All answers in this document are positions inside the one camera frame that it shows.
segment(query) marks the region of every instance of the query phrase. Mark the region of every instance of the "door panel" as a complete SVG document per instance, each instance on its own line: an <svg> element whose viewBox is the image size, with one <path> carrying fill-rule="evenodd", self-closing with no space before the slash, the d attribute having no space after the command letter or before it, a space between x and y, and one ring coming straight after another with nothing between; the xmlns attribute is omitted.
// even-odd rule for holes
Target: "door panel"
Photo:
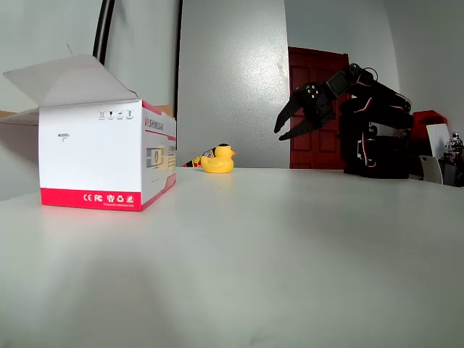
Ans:
<svg viewBox="0 0 464 348"><path fill-rule="evenodd" d="M306 82L323 82L349 64L347 54L337 54L312 49L289 47L290 89ZM290 168L295 169L343 169L340 155L339 115L340 104L348 96L333 101L336 119L323 129L293 138L290 146ZM291 127L302 122L305 114L302 109L291 118Z"/></svg>

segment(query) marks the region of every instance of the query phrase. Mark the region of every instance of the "product box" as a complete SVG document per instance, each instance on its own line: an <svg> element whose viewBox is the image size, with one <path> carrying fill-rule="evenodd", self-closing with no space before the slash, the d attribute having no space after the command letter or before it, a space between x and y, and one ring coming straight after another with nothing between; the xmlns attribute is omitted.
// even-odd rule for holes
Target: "product box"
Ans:
<svg viewBox="0 0 464 348"><path fill-rule="evenodd" d="M39 106L0 123L38 125L42 204L142 211L174 185L175 120L94 57L4 76Z"/></svg>

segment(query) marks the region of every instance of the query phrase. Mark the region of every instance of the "table surface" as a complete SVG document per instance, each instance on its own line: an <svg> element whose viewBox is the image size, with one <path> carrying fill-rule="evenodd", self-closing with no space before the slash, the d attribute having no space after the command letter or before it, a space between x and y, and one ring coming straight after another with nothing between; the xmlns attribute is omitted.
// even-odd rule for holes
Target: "table surface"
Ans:
<svg viewBox="0 0 464 348"><path fill-rule="evenodd" d="M464 347L463 194L179 168L142 213L0 202L0 347Z"/></svg>

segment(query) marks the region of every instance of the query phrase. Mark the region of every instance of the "robotic arm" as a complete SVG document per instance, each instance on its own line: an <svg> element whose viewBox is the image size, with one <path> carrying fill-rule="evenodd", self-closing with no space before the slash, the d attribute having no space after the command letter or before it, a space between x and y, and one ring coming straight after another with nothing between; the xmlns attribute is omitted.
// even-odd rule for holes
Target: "robotic arm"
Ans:
<svg viewBox="0 0 464 348"><path fill-rule="evenodd" d="M356 64L323 83L310 82L299 87L278 115L274 133L301 108L305 120L283 134L280 141L322 128L336 118L332 101L345 93L357 97L341 105L339 128L345 171L376 178L407 177L404 161L413 126L411 103Z"/></svg>

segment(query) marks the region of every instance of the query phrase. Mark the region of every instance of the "yellow rubber duck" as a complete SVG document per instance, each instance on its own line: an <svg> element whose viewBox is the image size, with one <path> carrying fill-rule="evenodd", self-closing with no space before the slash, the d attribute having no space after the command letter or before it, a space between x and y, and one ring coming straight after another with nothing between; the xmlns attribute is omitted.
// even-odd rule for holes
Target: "yellow rubber duck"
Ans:
<svg viewBox="0 0 464 348"><path fill-rule="evenodd" d="M214 158L202 156L202 167L207 173L230 173L233 169L232 156L235 155L229 145L221 144L216 147Z"/></svg>

